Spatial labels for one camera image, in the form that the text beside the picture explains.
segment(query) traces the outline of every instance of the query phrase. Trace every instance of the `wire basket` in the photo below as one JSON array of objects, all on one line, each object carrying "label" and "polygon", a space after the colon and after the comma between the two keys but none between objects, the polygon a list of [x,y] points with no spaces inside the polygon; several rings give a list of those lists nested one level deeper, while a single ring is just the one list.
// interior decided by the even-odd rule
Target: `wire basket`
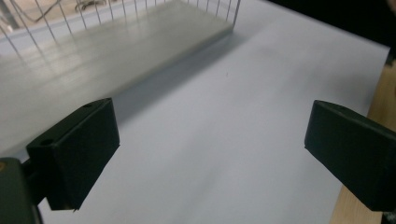
[{"label": "wire basket", "polygon": [[[49,40],[127,18],[172,0],[0,0],[0,55],[19,53]],[[182,0],[235,25],[240,0]]]}]

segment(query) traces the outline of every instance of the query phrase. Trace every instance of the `dark object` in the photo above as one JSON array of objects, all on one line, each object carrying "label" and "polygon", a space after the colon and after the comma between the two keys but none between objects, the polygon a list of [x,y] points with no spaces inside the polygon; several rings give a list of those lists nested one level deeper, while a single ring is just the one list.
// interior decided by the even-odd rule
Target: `dark object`
[{"label": "dark object", "polygon": [[269,0],[396,50],[396,17],[387,0]]},{"label": "dark object", "polygon": [[52,210],[79,209],[119,145],[111,99],[76,110],[27,146],[23,165],[0,160],[0,223],[40,223],[45,197]]},{"label": "dark object", "polygon": [[305,148],[373,211],[396,207],[396,133],[340,105],[315,101]]}]

